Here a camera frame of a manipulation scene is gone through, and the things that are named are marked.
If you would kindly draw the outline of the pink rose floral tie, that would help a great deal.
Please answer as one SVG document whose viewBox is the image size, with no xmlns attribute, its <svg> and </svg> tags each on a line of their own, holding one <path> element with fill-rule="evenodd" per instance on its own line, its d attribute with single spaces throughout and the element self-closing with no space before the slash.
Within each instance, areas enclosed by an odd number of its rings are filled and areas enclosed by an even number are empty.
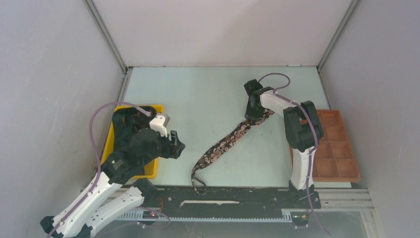
<svg viewBox="0 0 420 238">
<path fill-rule="evenodd" d="M 244 119 L 229 134 L 220 139 L 199 158 L 191 171 L 191 184 L 196 194 L 203 196 L 207 193 L 206 183 L 202 179 L 196 177 L 196 172 L 212 165 L 217 159 L 236 145 L 252 127 L 260 125 L 273 114 L 274 111 L 265 109 L 261 119 Z"/>
</svg>

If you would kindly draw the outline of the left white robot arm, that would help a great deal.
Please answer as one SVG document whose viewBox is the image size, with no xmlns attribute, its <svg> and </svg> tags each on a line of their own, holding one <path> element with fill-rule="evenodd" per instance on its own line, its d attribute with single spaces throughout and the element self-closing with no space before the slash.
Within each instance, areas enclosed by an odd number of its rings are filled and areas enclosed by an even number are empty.
<svg viewBox="0 0 420 238">
<path fill-rule="evenodd" d="M 56 216 L 45 216 L 40 221 L 42 229 L 53 238 L 92 238 L 123 213 L 142 204 L 152 206 L 157 199 L 156 188 L 146 178 L 136 180 L 113 201 L 103 202 L 149 162 L 158 157 L 177 159 L 185 147 L 174 130 L 165 136 L 151 128 L 140 129 L 108 156 L 100 174 L 71 205 Z"/>
</svg>

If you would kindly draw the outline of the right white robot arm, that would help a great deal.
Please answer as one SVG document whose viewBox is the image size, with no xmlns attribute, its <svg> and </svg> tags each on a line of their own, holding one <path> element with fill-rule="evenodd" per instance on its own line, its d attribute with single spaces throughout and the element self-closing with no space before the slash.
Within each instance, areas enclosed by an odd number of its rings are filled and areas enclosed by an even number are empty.
<svg viewBox="0 0 420 238">
<path fill-rule="evenodd" d="M 257 81 L 244 85 L 248 95 L 245 118 L 260 122 L 269 111 L 283 116 L 286 140 L 293 149 L 291 184 L 288 201 L 294 207 L 303 206 L 308 195 L 304 189 L 313 184 L 313 161 L 323 130 L 313 102 L 297 103 L 275 93 L 271 87 L 263 88 Z"/>
</svg>

